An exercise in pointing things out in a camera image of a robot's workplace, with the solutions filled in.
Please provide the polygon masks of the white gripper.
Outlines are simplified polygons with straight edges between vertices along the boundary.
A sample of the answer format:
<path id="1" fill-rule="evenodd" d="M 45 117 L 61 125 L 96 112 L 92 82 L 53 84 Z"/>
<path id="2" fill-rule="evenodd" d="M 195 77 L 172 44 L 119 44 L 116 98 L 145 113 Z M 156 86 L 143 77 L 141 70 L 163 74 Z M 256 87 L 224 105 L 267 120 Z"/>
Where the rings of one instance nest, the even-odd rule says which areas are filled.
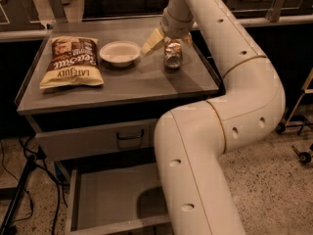
<path id="1" fill-rule="evenodd" d="M 194 24 L 193 19 L 178 20 L 170 15 L 167 8 L 164 9 L 160 21 L 161 27 L 156 27 L 141 48 L 144 56 L 150 55 L 163 46 L 165 35 L 171 39 L 182 38 L 182 41 L 191 46 L 192 34 L 189 33 Z"/>

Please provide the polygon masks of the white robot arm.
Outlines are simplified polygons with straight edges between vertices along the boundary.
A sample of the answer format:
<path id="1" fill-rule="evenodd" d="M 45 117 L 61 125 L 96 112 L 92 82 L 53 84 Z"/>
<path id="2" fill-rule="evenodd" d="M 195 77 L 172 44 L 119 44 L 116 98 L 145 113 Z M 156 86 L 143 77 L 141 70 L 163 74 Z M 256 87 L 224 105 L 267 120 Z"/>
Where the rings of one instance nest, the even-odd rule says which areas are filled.
<path id="1" fill-rule="evenodd" d="M 172 109 L 156 124 L 156 163 L 173 233 L 246 235 L 219 158 L 275 129 L 285 111 L 282 82 L 222 0 L 169 0 L 160 25 L 170 38 L 198 27 L 226 89 Z"/>

